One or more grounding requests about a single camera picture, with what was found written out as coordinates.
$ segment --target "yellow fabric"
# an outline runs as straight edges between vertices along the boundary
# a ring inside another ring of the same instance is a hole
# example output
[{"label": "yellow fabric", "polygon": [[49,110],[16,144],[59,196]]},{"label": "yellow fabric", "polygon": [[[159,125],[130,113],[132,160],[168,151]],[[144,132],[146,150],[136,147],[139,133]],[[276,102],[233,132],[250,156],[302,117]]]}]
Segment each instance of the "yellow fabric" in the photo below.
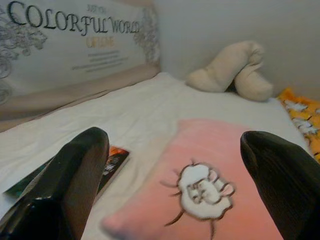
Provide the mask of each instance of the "yellow fabric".
[{"label": "yellow fabric", "polygon": [[320,163],[320,102],[304,96],[295,96],[290,88],[286,88],[278,99],[304,135],[314,158]]}]

